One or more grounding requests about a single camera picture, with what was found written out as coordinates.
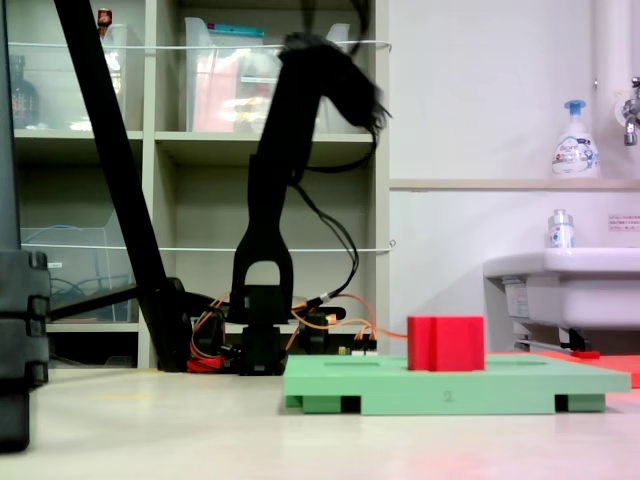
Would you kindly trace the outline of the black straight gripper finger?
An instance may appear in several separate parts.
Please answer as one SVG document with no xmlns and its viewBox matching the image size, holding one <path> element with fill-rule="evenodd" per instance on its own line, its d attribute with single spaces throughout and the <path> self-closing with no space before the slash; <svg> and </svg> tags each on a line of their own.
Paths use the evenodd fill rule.
<svg viewBox="0 0 640 480">
<path fill-rule="evenodd" d="M 344 118 L 367 131 L 383 131 L 391 117 L 382 90 L 368 79 L 358 82 L 348 96 Z"/>
</svg>

